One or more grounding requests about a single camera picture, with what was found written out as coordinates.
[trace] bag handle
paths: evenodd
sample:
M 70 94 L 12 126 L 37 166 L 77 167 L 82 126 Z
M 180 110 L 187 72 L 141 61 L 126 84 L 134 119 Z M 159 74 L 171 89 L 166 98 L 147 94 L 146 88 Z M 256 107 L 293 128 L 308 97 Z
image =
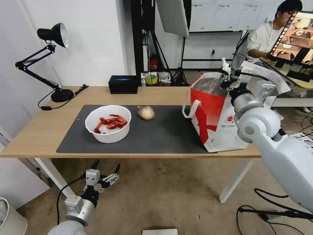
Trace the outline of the bag handle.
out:
M 187 115 L 185 113 L 185 108 L 186 108 L 186 103 L 187 103 L 187 98 L 188 98 L 188 94 L 189 94 L 190 90 L 187 92 L 186 96 L 185 96 L 185 100 L 184 100 L 184 103 L 183 103 L 183 110 L 182 110 L 182 113 L 183 113 L 183 116 L 185 118 L 191 118 L 195 115 L 196 113 L 196 110 L 198 108 L 199 105 L 201 105 L 201 101 L 199 100 L 195 100 L 194 103 L 192 104 L 191 106 L 191 109 L 190 109 L 190 112 L 189 112 L 189 115 Z

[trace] lamp base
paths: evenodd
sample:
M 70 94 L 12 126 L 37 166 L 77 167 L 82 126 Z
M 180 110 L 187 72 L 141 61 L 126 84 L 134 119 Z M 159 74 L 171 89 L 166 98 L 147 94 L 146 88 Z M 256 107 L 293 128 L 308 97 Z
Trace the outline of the lamp base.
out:
M 65 102 L 69 101 L 74 97 L 74 93 L 69 89 L 56 90 L 51 95 L 51 100 L 53 102 Z

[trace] black desk mat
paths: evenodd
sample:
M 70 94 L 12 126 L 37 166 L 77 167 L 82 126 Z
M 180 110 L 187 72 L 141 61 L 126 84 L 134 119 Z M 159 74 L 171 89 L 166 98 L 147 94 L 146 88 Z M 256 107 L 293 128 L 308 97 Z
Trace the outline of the black desk mat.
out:
M 85 105 L 57 149 L 58 153 L 207 153 L 194 126 L 184 118 L 182 106 L 152 105 L 153 120 L 143 120 L 137 106 L 123 105 L 131 112 L 128 135 L 116 143 L 97 141 L 85 128 L 89 113 L 102 105 Z

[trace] table leg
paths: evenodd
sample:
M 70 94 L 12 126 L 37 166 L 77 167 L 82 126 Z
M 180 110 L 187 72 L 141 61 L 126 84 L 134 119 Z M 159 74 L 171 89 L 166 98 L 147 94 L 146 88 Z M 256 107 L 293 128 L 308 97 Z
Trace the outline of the table leg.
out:
M 52 181 L 59 189 L 62 189 L 67 185 L 65 179 L 61 176 L 56 167 L 52 164 L 49 158 L 35 158 L 42 169 L 48 174 Z M 63 194 L 68 197 L 69 195 L 75 195 L 73 190 L 68 186 L 63 191 Z
M 248 172 L 248 170 L 250 169 L 252 164 L 253 164 L 252 158 L 248 158 L 248 159 L 243 160 L 239 169 L 237 170 L 237 172 L 235 173 L 235 175 L 233 176 L 231 181 L 228 182 L 228 184 L 224 188 L 223 192 L 219 196 L 219 200 L 221 203 L 226 202 L 226 200 L 229 198 L 231 193 L 235 190 L 235 188 L 240 183 L 242 178 L 246 175 L 246 173 Z

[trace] black box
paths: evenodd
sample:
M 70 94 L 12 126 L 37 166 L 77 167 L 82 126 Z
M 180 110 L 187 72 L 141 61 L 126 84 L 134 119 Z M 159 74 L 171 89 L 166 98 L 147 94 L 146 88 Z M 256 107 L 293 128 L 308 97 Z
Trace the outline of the black box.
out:
M 112 75 L 109 88 L 111 94 L 137 94 L 136 76 Z

